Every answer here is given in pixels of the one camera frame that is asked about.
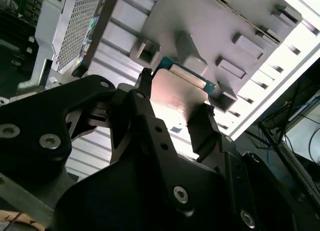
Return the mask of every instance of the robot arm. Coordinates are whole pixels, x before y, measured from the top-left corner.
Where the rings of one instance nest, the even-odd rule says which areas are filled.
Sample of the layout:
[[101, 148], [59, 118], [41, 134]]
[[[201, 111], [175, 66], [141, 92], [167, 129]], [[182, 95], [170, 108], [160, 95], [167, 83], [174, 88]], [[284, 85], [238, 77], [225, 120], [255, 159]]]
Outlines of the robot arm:
[[[241, 156], [219, 132], [212, 106], [187, 122], [198, 160], [179, 156], [155, 117], [151, 83], [149, 69], [138, 87], [92, 75], [1, 107], [1, 197], [26, 213], [40, 209], [50, 231], [319, 229], [257, 155]], [[63, 174], [72, 140], [96, 126], [111, 130], [110, 166], [65, 188], [54, 211], [33, 194], [17, 202], [28, 191], [16, 180], [47, 187]]]

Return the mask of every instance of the bolt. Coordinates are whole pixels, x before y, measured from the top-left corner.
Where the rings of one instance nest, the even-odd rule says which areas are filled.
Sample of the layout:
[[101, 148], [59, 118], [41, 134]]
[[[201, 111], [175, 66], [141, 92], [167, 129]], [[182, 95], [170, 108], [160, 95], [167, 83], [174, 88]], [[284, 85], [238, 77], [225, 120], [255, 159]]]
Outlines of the bolt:
[[251, 157], [253, 158], [254, 161], [256, 161], [257, 163], [260, 163], [260, 161], [258, 159], [256, 159], [255, 155], [252, 154]]
[[39, 140], [41, 147], [49, 150], [55, 150], [61, 145], [61, 139], [52, 133], [42, 135]]
[[242, 221], [250, 228], [250, 229], [254, 229], [255, 228], [255, 221], [254, 219], [251, 217], [251, 215], [245, 211], [245, 210], [241, 210], [240, 212], [240, 216]]
[[20, 134], [20, 128], [12, 123], [5, 123], [0, 125], [0, 138], [11, 139]]
[[233, 140], [229, 137], [229, 136], [225, 136], [225, 139], [229, 142], [229, 143], [232, 143]]
[[139, 98], [141, 98], [141, 99], [143, 99], [143, 98], [145, 97], [145, 96], [144, 96], [142, 93], [140, 93], [140, 92], [137, 92], [136, 95], [137, 95]]
[[101, 81], [100, 84], [101, 84], [103, 87], [109, 88], [109, 84], [108, 84], [107, 82]]
[[173, 188], [174, 197], [182, 204], [186, 204], [188, 202], [188, 193], [181, 186], [175, 186]]

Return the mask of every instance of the ventilation grille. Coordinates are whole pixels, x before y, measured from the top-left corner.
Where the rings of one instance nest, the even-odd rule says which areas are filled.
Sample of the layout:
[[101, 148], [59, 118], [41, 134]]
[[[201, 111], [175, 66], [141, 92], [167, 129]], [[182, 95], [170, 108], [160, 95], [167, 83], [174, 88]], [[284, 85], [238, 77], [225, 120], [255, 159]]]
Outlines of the ventilation grille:
[[78, 57], [99, 0], [76, 0], [57, 59], [58, 71]]

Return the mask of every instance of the metal plate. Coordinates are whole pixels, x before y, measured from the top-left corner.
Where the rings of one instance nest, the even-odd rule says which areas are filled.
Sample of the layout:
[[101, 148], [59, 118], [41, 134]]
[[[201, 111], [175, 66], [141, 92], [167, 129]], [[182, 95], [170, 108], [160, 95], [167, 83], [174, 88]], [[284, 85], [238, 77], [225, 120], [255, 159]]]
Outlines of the metal plate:
[[[231, 0], [230, 6], [237, 15], [212, 0], [157, 0], [143, 26], [142, 35], [161, 45], [161, 60], [164, 55], [176, 59], [175, 33], [181, 30], [189, 32], [200, 56], [208, 63], [203, 77], [215, 84], [219, 81], [237, 93], [277, 47], [257, 36], [254, 25], [274, 30], [282, 40], [294, 29], [294, 26], [287, 27], [272, 17], [276, 5], [287, 4], [283, 0]], [[259, 59], [252, 58], [236, 46], [233, 39], [238, 34], [262, 48], [263, 55]], [[134, 46], [131, 52], [136, 52], [137, 48]], [[218, 68], [219, 58], [228, 60], [246, 75], [238, 78]], [[220, 94], [218, 88], [215, 92], [216, 96]]]
[[151, 104], [167, 128], [183, 127], [208, 99], [208, 94], [190, 82], [162, 68], [152, 80]]

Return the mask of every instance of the cable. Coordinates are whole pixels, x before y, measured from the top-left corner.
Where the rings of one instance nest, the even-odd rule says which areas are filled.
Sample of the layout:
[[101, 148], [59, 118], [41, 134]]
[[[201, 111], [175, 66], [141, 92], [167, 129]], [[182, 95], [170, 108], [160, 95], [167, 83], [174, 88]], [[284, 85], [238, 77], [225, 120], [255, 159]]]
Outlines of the cable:
[[292, 152], [295, 154], [294, 147], [292, 146], [291, 141], [290, 141], [290, 139], [288, 138], [286, 132], [284, 133], [284, 136], [285, 136], [285, 139], [284, 139], [284, 140], [285, 140], [285, 144], [288, 146], [288, 143], [287, 143], [287, 140], [288, 140], [288, 141], [289, 141], [289, 144], [290, 144], [290, 148], [291, 148]]
[[[264, 132], [262, 132], [261, 128], [258, 127], [258, 135], [259, 135], [259, 138], [261, 138], [261, 137], [260, 137], [260, 131], [261, 131], [261, 134], [262, 134], [262, 139], [265, 140], [265, 139], [264, 139]], [[261, 147], [265, 148], [265, 146], [263, 145], [263, 143], [262, 143], [261, 141], [260, 141], [260, 145], [261, 145]], [[267, 161], [269, 167], [271, 167], [271, 164], [270, 164], [270, 149], [267, 150], [266, 161]]]
[[312, 121], [312, 122], [314, 122], [314, 123], [316, 123], [316, 124], [320, 125], [320, 122], [314, 121], [313, 119], [311, 119], [311, 118], [309, 118], [309, 117], [307, 117], [307, 116], [304, 116], [304, 115], [302, 115], [302, 114], [298, 114], [298, 115], [299, 115], [299, 116], [301, 116], [301, 117], [306, 118], [307, 120], [310, 120], [310, 121]]
[[315, 164], [317, 164], [317, 165], [319, 165], [319, 163], [316, 162], [316, 161], [314, 160], [314, 158], [312, 157], [312, 155], [311, 155], [311, 142], [312, 142], [312, 139], [314, 138], [314, 136], [316, 135], [316, 133], [317, 133], [319, 130], [320, 130], [320, 127], [317, 128], [317, 129], [314, 131], [314, 133], [312, 134], [312, 136], [311, 136], [311, 138], [310, 138], [310, 140], [309, 140], [309, 145], [308, 145], [308, 152], [309, 152], [310, 158], [311, 158], [312, 161], [313, 161]]
[[[303, 106], [309, 106], [309, 105], [313, 105], [315, 104], [316, 102], [318, 102], [320, 99], [320, 95], [319, 96], [316, 96], [314, 98], [314, 100], [312, 100], [311, 102], [307, 102], [305, 104], [302, 104], [302, 105], [297, 105], [297, 106], [294, 106], [293, 109], [298, 109], [298, 108], [301, 108]], [[266, 121], [267, 119], [269, 119], [270, 117], [272, 117], [273, 115], [274, 116], [277, 116], [279, 114], [281, 114], [284, 110], [286, 110], [288, 107], [289, 107], [290, 103], [287, 103], [286, 105], [284, 106], [280, 106], [280, 107], [276, 107], [269, 115], [267, 115], [266, 117], [263, 117], [262, 120], [263, 121]]]
[[291, 104], [290, 104], [290, 106], [288, 108], [288, 112], [286, 113], [286, 116], [285, 116], [285, 119], [284, 119], [285, 122], [284, 122], [283, 126], [281, 127], [281, 132], [280, 132], [280, 135], [279, 135], [279, 138], [278, 138], [278, 141], [277, 141], [278, 144], [280, 144], [281, 139], [285, 134], [285, 131], [286, 131], [289, 119], [290, 119], [291, 111], [294, 108], [294, 103], [295, 103], [297, 95], [298, 95], [299, 87], [300, 87], [300, 81], [298, 81], [298, 83], [296, 85], [296, 88], [295, 88], [295, 91], [294, 91], [294, 94], [293, 94], [293, 97], [292, 97], [292, 99], [290, 101]]
[[14, 219], [3, 229], [3, 231], [8, 231], [8, 229], [18, 220], [18, 218], [22, 215], [22, 212], [18, 213]]

